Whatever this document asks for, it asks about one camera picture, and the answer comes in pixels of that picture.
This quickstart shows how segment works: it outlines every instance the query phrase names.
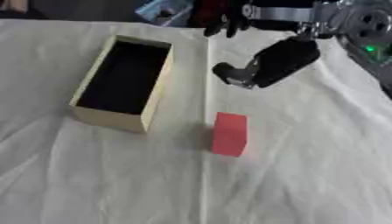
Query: green light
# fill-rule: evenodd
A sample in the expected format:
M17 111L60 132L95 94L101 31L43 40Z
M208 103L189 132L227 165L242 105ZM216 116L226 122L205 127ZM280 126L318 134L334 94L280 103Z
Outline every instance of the green light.
M366 46L366 50L367 50L368 52L373 52L373 51L375 51L375 47L374 47L373 45L367 45L367 46Z

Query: red cube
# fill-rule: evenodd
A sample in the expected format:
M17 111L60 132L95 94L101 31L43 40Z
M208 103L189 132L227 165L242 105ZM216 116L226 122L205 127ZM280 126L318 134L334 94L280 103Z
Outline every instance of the red cube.
M213 127L212 152L239 157L247 144L247 117L218 112Z

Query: wrinkled fabric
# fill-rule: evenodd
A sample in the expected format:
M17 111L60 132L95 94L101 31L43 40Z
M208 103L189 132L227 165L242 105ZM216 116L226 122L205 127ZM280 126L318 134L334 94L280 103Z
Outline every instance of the wrinkled fabric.
M173 43L147 135L86 124L67 106L113 34ZM336 40L269 88L212 75L287 35L1 21L0 223L390 223L392 103ZM218 111L248 116L239 158L208 151Z

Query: white cloth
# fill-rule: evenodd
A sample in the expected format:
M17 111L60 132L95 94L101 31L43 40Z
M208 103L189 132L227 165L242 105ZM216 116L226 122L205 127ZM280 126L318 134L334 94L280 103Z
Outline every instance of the white cloth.
M148 135L67 109L112 34L174 44ZM222 84L286 34L233 39L145 24L0 22L0 223L390 223L392 102L335 40L277 85ZM217 111L247 115L242 157L208 152Z

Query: open box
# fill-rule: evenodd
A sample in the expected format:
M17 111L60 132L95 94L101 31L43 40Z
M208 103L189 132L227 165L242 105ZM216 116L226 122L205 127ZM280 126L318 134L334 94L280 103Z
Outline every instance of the open box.
M86 123L146 132L172 67L172 45L114 36L70 101Z

